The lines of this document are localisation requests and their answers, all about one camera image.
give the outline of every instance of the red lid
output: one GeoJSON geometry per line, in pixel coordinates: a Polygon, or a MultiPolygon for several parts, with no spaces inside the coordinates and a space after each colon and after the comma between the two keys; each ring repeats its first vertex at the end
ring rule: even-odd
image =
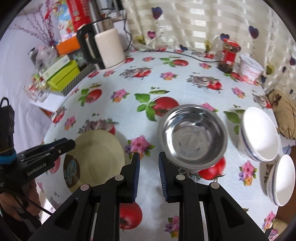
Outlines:
{"type": "Polygon", "coordinates": [[[224,43],[227,43],[228,45],[232,46],[232,47],[239,47],[239,44],[231,39],[223,39],[224,43]]]}

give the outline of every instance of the white kettle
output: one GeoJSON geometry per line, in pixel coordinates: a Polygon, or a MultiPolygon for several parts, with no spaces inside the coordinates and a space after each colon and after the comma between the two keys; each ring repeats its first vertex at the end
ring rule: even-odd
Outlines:
{"type": "Polygon", "coordinates": [[[77,39],[86,61],[98,69],[113,70],[125,63],[122,44],[111,18],[84,25],[77,31],[77,39]]]}

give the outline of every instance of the red package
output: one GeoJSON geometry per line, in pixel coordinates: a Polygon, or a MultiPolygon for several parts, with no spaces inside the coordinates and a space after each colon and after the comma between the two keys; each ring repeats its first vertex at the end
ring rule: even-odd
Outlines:
{"type": "Polygon", "coordinates": [[[87,0],[66,0],[73,22],[74,31],[91,22],[87,0]]]}

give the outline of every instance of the table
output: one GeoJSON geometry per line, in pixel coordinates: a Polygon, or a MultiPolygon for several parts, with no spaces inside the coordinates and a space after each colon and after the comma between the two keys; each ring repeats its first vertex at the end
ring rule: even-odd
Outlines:
{"type": "MultiPolygon", "coordinates": [[[[202,176],[217,180],[263,231],[275,218],[278,207],[266,196],[264,183],[271,164],[246,160],[236,149],[243,110],[250,106],[261,108],[277,126],[271,105],[259,84],[240,82],[235,73],[224,74],[215,63],[197,58],[204,59],[182,50],[134,51],[120,68],[92,72],[65,102],[44,139],[45,143],[63,137],[75,140],[84,131],[104,129],[119,139],[127,158],[134,151],[140,152],[136,202],[143,220],[135,229],[125,233],[121,230],[121,240],[178,238],[178,204],[165,203],[162,195],[157,125],[167,110],[181,104],[199,104],[214,111],[228,131],[226,167],[218,177],[207,173],[202,176]]],[[[64,157],[37,178],[54,208],[71,195],[63,175],[64,157]]],[[[212,182],[197,173],[180,172],[196,182],[212,182]]]]}

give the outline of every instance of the striped curtain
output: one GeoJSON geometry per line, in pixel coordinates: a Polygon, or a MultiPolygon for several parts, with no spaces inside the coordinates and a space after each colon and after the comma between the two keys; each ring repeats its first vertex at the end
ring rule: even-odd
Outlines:
{"type": "Polygon", "coordinates": [[[263,0],[123,0],[123,5],[134,47],[202,53],[212,48],[219,55],[220,36],[228,35],[240,44],[240,53],[265,68],[266,89],[276,86],[294,97],[296,44],[263,0]]]}

